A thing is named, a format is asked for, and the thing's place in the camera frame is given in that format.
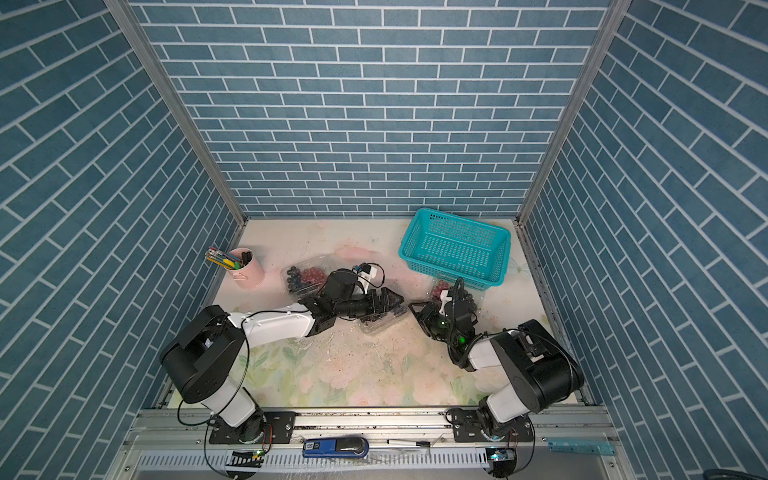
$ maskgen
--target grapes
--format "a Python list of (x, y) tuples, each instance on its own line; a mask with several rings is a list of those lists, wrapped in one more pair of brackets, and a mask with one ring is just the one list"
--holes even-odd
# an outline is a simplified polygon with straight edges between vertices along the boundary
[(447, 290), (451, 288), (451, 286), (446, 282), (445, 280), (440, 280), (434, 289), (432, 289), (432, 298), (435, 300), (440, 300), (440, 293), (442, 293), (443, 290)]
[(328, 276), (325, 270), (319, 266), (312, 266), (301, 270), (297, 266), (292, 266), (288, 269), (288, 292), (300, 293), (305, 295), (307, 293), (313, 293), (312, 287), (318, 287), (325, 283)]

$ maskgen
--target marker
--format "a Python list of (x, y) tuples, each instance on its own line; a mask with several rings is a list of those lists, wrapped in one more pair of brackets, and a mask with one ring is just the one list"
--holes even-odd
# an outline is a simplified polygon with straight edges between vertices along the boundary
[(386, 442), (395, 447), (411, 447), (414, 449), (428, 449), (432, 446), (429, 442), (410, 442), (407, 440), (387, 440)]
[(220, 265), (220, 266), (223, 266), (223, 267), (224, 267), (224, 268), (226, 268), (227, 270), (235, 270), (234, 268), (230, 267), (229, 265), (224, 265), (223, 263), (221, 263), (221, 262), (219, 262), (218, 260), (215, 260), (215, 259), (213, 259), (213, 258), (210, 258), (210, 257), (205, 257), (205, 259), (206, 259), (206, 260), (210, 260), (211, 262), (214, 262), (216, 265)]

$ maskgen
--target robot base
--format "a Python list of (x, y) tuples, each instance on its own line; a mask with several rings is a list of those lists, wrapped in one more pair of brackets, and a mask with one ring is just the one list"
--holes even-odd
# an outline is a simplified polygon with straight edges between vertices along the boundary
[[(270, 425), (272, 426), (272, 443), (289, 443), (291, 435), (293, 434), (293, 423), (296, 421), (296, 413), (294, 412), (266, 412), (263, 414), (261, 420), (262, 426), (260, 432), (254, 439), (259, 445), (263, 441), (263, 433), (266, 432), (269, 435)], [(216, 417), (215, 423), (211, 424), (211, 434), (208, 439), (208, 443), (211, 445), (242, 445), (241, 436), (243, 432), (243, 426), (230, 427), (224, 420)], [(246, 420), (248, 422), (258, 421), (258, 419)]]
[(499, 435), (498, 438), (492, 440), (483, 432), (480, 426), (478, 410), (450, 409), (448, 417), (455, 423), (453, 425), (453, 439), (459, 443), (503, 442), (512, 433), (513, 429), (518, 434), (518, 442), (533, 441), (533, 428), (531, 427), (531, 420), (528, 419), (527, 415), (521, 415), (506, 422), (505, 434)]

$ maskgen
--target blue stapler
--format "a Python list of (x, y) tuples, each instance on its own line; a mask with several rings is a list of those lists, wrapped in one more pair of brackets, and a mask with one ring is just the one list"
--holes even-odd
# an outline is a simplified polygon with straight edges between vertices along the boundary
[(302, 454), (305, 458), (362, 458), (368, 455), (368, 440), (363, 437), (306, 440)]

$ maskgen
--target mounting plate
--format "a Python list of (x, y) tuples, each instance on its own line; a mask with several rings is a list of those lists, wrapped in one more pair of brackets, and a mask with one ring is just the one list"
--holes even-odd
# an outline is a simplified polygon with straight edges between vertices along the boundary
[[(470, 443), (470, 442), (488, 442), (490, 439), (485, 436), (480, 427), (478, 426), (477, 410), (464, 410), (464, 409), (452, 409), (449, 413), (453, 418), (460, 422), (460, 425), (454, 425), (453, 427), (453, 439), (457, 443)], [(518, 434), (518, 442), (531, 442), (533, 440), (533, 428), (531, 427), (531, 420), (527, 415), (520, 416), (512, 420), (510, 428), (515, 429)], [(506, 436), (500, 439), (494, 439), (494, 442), (503, 442), (507, 439)]]
[[(289, 443), (293, 434), (293, 423), (296, 421), (295, 412), (266, 412), (267, 425), (272, 425), (272, 443)], [(211, 445), (243, 445), (238, 438), (240, 433), (225, 422), (217, 421), (211, 429), (208, 442)]]
[(552, 439), (547, 441), (550, 452), (580, 453), (582, 455), (616, 455), (616, 448), (608, 441), (591, 439)]

